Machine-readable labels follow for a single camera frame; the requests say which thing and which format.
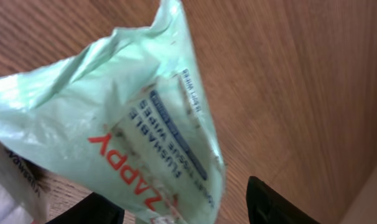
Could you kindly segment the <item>white carton box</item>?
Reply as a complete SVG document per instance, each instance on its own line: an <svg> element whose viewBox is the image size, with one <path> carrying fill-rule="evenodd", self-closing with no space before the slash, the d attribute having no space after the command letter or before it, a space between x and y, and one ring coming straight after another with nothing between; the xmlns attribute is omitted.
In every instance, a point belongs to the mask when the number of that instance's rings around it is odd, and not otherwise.
<svg viewBox="0 0 377 224"><path fill-rule="evenodd" d="M46 223L48 209L24 160L0 143L0 224Z"/></svg>

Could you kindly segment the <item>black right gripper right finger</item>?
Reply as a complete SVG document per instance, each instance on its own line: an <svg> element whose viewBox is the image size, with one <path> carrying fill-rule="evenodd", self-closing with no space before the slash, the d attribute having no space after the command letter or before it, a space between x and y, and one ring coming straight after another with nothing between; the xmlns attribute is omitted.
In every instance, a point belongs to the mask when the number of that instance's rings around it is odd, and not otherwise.
<svg viewBox="0 0 377 224"><path fill-rule="evenodd" d="M255 176L246 189L250 224L319 224Z"/></svg>

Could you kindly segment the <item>teal wet wipes pack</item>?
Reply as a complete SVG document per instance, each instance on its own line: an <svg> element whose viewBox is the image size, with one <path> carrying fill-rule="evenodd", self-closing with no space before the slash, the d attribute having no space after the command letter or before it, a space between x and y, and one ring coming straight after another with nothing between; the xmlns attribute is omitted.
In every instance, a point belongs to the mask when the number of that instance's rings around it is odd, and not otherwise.
<svg viewBox="0 0 377 224"><path fill-rule="evenodd" d="M0 78L0 142L139 223L214 223L225 165L185 11Z"/></svg>

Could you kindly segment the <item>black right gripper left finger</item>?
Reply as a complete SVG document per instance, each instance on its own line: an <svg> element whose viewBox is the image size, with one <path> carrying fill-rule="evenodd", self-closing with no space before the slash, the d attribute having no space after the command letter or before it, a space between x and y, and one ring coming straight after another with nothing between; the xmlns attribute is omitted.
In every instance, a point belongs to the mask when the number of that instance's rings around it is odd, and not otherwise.
<svg viewBox="0 0 377 224"><path fill-rule="evenodd" d="M91 193L46 224L123 224L125 210L103 196Z"/></svg>

